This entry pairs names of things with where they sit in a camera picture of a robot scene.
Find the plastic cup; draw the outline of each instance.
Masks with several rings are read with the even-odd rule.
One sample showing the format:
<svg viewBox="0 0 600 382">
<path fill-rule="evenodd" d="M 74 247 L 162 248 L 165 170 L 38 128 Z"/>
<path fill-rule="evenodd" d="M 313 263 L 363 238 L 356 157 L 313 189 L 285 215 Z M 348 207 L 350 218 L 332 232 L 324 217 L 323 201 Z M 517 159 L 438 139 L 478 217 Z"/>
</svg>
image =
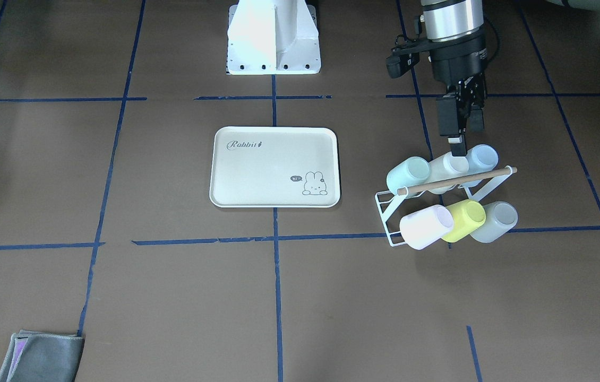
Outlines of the plastic cup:
<svg viewBox="0 0 600 382">
<path fill-rule="evenodd" d="M 397 195 L 397 190 L 402 187 L 423 184 L 430 176 L 430 165 L 421 157 L 411 157 L 398 164 L 387 174 L 387 188 Z"/>
<path fill-rule="evenodd" d="M 425 183 L 450 179 L 453 177 L 462 177 L 468 174 L 469 169 L 470 166 L 467 158 L 453 157 L 453 155 L 448 152 L 430 162 L 430 177 Z M 434 188 L 431 189 L 430 192 L 441 195 L 452 188 L 453 186 Z"/>
<path fill-rule="evenodd" d="M 506 202 L 494 202 L 484 206 L 486 222 L 470 233 L 479 242 L 493 242 L 517 225 L 517 210 Z"/>
<path fill-rule="evenodd" d="M 401 218 L 399 230 L 409 247 L 423 249 L 453 230 L 453 217 L 445 206 L 433 205 Z"/>
<path fill-rule="evenodd" d="M 467 199 L 446 207 L 453 216 L 453 230 L 441 237 L 443 241 L 456 242 L 469 235 L 486 221 L 486 213 L 480 203 Z"/>
<path fill-rule="evenodd" d="M 468 175 L 491 171 L 499 164 L 499 153 L 489 145 L 477 145 L 468 150 L 467 160 L 469 165 Z M 475 187 L 480 180 L 463 183 L 465 187 Z"/>
</svg>

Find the gray cloth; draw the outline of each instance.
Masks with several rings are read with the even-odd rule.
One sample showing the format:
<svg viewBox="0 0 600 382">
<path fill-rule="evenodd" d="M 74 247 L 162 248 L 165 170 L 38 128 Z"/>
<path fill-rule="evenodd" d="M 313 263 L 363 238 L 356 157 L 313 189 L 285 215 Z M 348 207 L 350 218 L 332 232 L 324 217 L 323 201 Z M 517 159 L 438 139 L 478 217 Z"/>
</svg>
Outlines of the gray cloth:
<svg viewBox="0 0 600 382">
<path fill-rule="evenodd" d="M 83 338 L 75 335 L 14 333 L 1 367 L 0 382 L 72 382 Z"/>
</svg>

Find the white tray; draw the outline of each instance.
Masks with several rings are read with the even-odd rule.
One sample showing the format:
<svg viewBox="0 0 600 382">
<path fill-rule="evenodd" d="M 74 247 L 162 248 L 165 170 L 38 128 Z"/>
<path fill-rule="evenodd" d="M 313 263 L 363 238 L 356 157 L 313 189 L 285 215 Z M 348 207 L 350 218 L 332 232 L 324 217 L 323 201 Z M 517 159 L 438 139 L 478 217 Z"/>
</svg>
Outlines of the white tray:
<svg viewBox="0 0 600 382">
<path fill-rule="evenodd" d="M 221 128 L 213 146 L 210 200 L 222 207 L 336 205 L 336 134 L 318 127 Z"/>
</svg>

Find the wooden rod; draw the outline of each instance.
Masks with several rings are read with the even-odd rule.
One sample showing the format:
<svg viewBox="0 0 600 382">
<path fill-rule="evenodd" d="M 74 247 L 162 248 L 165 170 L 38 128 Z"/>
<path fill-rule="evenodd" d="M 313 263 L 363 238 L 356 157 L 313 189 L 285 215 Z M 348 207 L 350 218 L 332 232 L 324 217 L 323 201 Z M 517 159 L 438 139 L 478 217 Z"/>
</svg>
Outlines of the wooden rod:
<svg viewBox="0 0 600 382">
<path fill-rule="evenodd" d="M 430 189 L 436 189 L 441 187 L 455 186 L 456 184 L 463 184 L 468 181 L 489 179 L 490 177 L 506 176 L 508 174 L 514 174 L 517 172 L 517 167 L 504 167 L 503 169 L 492 170 L 487 172 L 480 172 L 478 174 L 472 174 L 471 176 L 453 177 L 451 179 L 434 181 L 432 183 L 419 184 L 417 186 L 402 187 L 397 190 L 398 195 L 405 195 L 406 189 L 409 189 L 409 195 L 421 193 L 422 191 L 429 191 Z"/>
</svg>

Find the blue cup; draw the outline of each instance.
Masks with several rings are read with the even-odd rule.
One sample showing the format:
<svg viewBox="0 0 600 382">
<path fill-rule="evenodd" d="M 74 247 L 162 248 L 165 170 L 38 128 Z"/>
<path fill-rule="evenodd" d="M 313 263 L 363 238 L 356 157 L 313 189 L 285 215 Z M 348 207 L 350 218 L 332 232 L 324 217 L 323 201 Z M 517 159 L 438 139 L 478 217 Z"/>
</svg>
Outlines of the blue cup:
<svg viewBox="0 0 600 382">
<path fill-rule="evenodd" d="M 421 157 L 411 157 L 398 164 L 387 174 L 387 188 L 391 193 L 403 187 L 423 184 L 430 176 L 430 164 Z"/>
</svg>

